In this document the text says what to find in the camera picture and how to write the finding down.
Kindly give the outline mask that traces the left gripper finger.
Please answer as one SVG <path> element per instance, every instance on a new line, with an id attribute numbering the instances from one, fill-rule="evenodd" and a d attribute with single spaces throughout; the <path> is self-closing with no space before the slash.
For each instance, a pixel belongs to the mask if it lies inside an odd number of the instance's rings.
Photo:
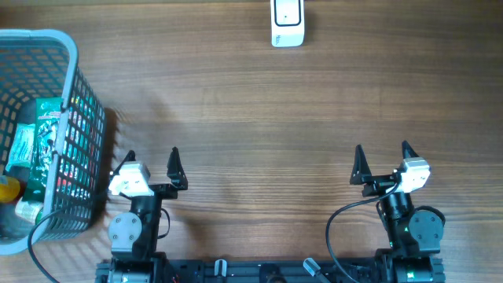
<path id="1" fill-rule="evenodd" d="M 177 190 L 188 189 L 188 179 L 182 167 L 180 154 L 177 147 L 173 147 L 167 163 L 167 177 Z"/>
<path id="2" fill-rule="evenodd" d="M 123 160 L 119 163 L 119 165 L 111 172 L 111 176 L 116 176 L 119 174 L 119 170 L 126 162 L 131 162 L 136 160 L 136 153 L 134 150 L 130 150 Z"/>

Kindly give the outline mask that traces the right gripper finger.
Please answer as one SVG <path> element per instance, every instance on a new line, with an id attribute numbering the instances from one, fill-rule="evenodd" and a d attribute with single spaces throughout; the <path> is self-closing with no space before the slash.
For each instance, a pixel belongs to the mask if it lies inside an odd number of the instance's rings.
<path id="1" fill-rule="evenodd" d="M 402 156 L 404 159 L 417 158 L 419 155 L 413 150 L 407 140 L 402 142 Z"/>
<path id="2" fill-rule="evenodd" d="M 362 185 L 370 182 L 371 177 L 372 173 L 369 169 L 363 148 L 361 145 L 357 145 L 355 147 L 354 166 L 349 183 L 351 185 Z"/>

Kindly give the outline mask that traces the green snack bag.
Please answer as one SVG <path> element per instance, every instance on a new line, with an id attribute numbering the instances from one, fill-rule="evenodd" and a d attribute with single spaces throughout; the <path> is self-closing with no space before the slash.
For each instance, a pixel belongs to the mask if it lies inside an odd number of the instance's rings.
<path id="1" fill-rule="evenodd" d="M 35 100 L 35 128 L 33 152 L 27 188 L 23 201 L 44 202 L 46 183 L 61 118 L 60 97 L 37 98 Z"/>

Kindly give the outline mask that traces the red chili sauce bottle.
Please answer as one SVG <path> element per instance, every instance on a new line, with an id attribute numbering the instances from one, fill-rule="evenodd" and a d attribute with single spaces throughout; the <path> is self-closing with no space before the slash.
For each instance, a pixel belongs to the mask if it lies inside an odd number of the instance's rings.
<path id="1" fill-rule="evenodd" d="M 21 184 L 16 178 L 2 175 L 0 177 L 0 201 L 9 203 L 22 196 Z"/>

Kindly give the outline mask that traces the green lid white jar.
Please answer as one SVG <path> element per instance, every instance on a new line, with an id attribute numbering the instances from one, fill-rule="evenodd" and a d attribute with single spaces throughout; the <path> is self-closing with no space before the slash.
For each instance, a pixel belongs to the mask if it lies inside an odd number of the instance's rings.
<path id="1" fill-rule="evenodd" d="M 43 206 L 44 203 L 37 200 L 19 200 L 15 214 L 31 224 L 37 224 L 42 218 Z"/>

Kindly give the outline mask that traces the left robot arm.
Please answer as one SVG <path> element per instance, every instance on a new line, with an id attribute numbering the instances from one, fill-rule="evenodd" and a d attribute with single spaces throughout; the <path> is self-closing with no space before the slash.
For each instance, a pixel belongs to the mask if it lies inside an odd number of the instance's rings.
<path id="1" fill-rule="evenodd" d="M 178 148 L 171 150 L 164 184 L 149 184 L 150 172 L 145 163 L 129 151 L 119 166 L 110 173 L 108 190 L 130 201 L 130 210 L 117 215 L 108 226 L 112 258 L 97 266 L 96 282 L 178 282 L 179 276 L 165 252 L 156 250 L 157 241 L 167 236 L 160 233 L 164 200 L 174 200 L 178 192 L 188 189 Z"/>

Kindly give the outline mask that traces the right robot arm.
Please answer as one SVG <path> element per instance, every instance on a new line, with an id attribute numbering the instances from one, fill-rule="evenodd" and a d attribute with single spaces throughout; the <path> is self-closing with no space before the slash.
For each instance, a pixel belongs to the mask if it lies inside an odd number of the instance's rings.
<path id="1" fill-rule="evenodd" d="M 377 282 L 444 282 L 444 266 L 436 255 L 446 218 L 431 206 L 414 206 L 411 198 L 425 186 L 431 167 L 407 141 L 402 156 L 389 175 L 373 175 L 362 146 L 355 147 L 350 184 L 363 185 L 363 197 L 379 198 L 376 209 L 390 245 L 376 251 L 373 277 Z"/>

